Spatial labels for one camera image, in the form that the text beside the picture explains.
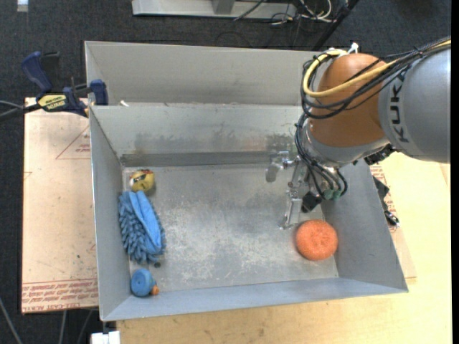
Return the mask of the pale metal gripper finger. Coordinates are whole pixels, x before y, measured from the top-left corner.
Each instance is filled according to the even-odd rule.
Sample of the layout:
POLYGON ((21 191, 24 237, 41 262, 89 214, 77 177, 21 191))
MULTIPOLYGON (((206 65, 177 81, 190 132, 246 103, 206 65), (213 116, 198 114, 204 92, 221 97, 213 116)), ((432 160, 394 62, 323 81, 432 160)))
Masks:
POLYGON ((298 223, 303 200, 297 191, 285 192, 285 211, 279 223, 280 229, 290 229, 298 223))
POLYGON ((285 170, 298 163, 298 157, 292 156, 288 150, 282 150, 270 156, 270 163, 265 169, 265 180, 268 183, 273 183, 279 170, 285 170))

